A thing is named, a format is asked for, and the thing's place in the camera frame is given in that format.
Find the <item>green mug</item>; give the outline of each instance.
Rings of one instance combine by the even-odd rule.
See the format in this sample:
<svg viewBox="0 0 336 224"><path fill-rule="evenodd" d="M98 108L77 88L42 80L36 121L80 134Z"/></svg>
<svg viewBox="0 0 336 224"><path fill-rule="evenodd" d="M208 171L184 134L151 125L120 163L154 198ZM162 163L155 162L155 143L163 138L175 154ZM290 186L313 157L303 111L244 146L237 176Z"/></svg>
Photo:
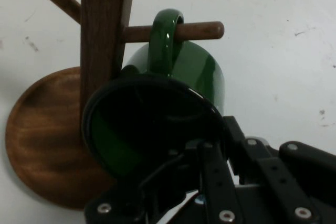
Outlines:
<svg viewBox="0 0 336 224"><path fill-rule="evenodd" d="M159 12L149 44L84 110L85 143L115 178L159 166L188 141L224 135L221 68L202 47L174 40L182 22L177 10Z"/></svg>

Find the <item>wooden arm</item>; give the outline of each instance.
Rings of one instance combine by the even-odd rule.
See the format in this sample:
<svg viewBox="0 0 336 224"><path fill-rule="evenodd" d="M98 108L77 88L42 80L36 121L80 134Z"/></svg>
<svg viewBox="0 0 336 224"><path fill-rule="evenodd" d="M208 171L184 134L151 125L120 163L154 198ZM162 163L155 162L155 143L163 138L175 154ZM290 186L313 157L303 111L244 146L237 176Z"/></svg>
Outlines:
<svg viewBox="0 0 336 224"><path fill-rule="evenodd" d="M76 0L51 0L66 14L80 23L80 4ZM125 27L122 31L122 42L147 42L149 41L151 26ZM224 34L224 25L221 22L203 22L180 24L177 26L175 39L201 40L220 39Z"/></svg>

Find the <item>white surface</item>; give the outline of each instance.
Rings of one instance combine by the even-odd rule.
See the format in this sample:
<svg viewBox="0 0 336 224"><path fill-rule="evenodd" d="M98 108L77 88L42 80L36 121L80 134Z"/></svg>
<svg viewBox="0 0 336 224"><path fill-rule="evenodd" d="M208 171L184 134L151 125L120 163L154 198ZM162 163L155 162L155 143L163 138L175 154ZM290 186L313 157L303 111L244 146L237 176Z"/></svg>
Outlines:
<svg viewBox="0 0 336 224"><path fill-rule="evenodd" d="M336 154L334 0L133 0L130 24L150 24L168 7L181 10L186 22L224 23L221 40L197 43L222 67L225 114L246 135L276 148L296 140ZM84 223L81 212L53 206L22 185L4 149L15 101L43 76L78 66L79 43L80 26L49 0L0 0L2 224ZM125 60L139 47L128 45Z"/></svg>

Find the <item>wooden mug stand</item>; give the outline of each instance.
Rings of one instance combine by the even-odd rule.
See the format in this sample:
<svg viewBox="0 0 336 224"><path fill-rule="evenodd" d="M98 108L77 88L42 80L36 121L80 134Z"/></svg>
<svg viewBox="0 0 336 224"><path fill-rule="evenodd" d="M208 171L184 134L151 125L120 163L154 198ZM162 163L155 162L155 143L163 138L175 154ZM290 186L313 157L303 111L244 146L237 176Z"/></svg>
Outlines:
<svg viewBox="0 0 336 224"><path fill-rule="evenodd" d="M81 24L80 67L52 73L13 107L6 148L18 177L63 207L82 209L116 181L86 150L81 114L90 96L118 76L126 42L149 41L151 26L129 27L132 0L51 0ZM176 40L219 39L221 22L180 24Z"/></svg>

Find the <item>round wooden base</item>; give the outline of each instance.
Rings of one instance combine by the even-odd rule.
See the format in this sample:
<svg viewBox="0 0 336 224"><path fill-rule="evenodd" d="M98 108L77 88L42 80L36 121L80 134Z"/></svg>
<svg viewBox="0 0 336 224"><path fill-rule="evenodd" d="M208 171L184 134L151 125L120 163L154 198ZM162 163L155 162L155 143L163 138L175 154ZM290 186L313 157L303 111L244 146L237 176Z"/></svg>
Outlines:
<svg viewBox="0 0 336 224"><path fill-rule="evenodd" d="M116 183L80 138L79 87L79 67L42 78L16 102L6 129L18 177L45 199L75 209Z"/></svg>

